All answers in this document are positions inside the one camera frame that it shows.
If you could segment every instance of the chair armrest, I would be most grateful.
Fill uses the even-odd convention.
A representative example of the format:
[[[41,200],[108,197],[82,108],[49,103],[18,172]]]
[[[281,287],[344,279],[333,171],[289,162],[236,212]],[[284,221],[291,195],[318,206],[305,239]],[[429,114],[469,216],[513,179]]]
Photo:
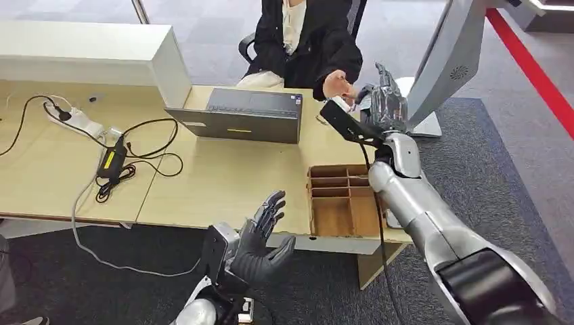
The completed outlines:
[[[253,63],[253,59],[249,57],[247,49],[249,48],[249,45],[253,44],[254,42],[255,42],[255,33],[248,35],[239,42],[239,53],[241,54],[241,56],[245,58],[245,60],[247,60],[247,62],[249,62],[249,64]]]

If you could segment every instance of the silver robotic arm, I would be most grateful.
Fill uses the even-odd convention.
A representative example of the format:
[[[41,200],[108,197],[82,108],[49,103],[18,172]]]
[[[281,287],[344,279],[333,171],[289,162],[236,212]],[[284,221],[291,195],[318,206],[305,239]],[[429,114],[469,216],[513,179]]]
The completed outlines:
[[[373,190],[388,205],[426,261],[431,284],[459,324],[559,324],[552,295],[512,252],[464,225],[427,181],[418,148],[390,133],[389,150],[369,170]]]
[[[380,85],[359,92],[355,109],[333,99],[321,115],[347,140],[376,148],[369,183],[423,256],[430,282],[458,324],[560,324],[552,295],[515,254],[468,228],[426,179],[407,134],[407,103],[377,64]]]

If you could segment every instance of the power strip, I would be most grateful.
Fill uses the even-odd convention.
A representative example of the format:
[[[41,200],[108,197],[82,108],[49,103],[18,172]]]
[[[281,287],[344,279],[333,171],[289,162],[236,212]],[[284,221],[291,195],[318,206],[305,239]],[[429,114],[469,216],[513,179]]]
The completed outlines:
[[[48,103],[46,105],[46,108],[48,109],[50,114],[52,114],[54,116],[59,116],[58,111],[50,103]],[[89,117],[86,114],[84,114],[84,112],[82,112],[81,110],[72,106],[72,109],[70,110],[69,113],[70,113],[70,115],[72,115],[72,117],[69,120],[65,121],[69,125],[72,125],[73,127],[77,127],[78,129],[82,129],[82,130],[88,132],[89,135],[91,135],[92,137],[95,137],[95,138],[98,138],[99,136],[101,136],[104,133],[104,126],[90,120]],[[82,133],[76,129],[73,129],[73,128],[69,127],[68,125],[65,125],[59,119],[50,116],[50,114],[48,114],[48,119],[50,121],[54,122],[55,124],[61,125],[61,126],[67,128],[69,130],[72,130],[76,133],[79,133],[81,135],[86,136],[84,133]]]

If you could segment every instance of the speaker grille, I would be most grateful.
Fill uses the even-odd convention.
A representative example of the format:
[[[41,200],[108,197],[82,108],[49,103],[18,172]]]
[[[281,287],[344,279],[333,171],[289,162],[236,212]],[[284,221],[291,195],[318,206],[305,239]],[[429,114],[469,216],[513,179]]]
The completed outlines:
[[[450,79],[452,80],[460,80],[466,77],[468,74],[468,67],[466,66],[457,66],[456,68],[452,69],[450,72]]]

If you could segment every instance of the cardboard divider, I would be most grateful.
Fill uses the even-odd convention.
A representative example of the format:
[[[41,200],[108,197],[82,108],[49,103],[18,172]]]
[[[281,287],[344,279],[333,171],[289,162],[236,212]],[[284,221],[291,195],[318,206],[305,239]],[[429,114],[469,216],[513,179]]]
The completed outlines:
[[[350,177],[349,186],[369,187],[369,179],[361,177]]]
[[[312,198],[348,198],[349,188],[313,188]]]
[[[378,215],[365,166],[313,166],[308,189],[311,235],[378,236]]]
[[[311,232],[315,236],[351,236],[353,220],[348,198],[313,199]]]
[[[346,177],[345,166],[315,166],[309,169],[311,177]]]
[[[351,165],[347,167],[349,176],[365,176],[369,174],[365,165]]]
[[[346,177],[321,177],[311,178],[312,188],[345,188],[349,186]]]
[[[373,191],[370,188],[351,188],[350,205],[355,235],[378,236],[378,216]]]

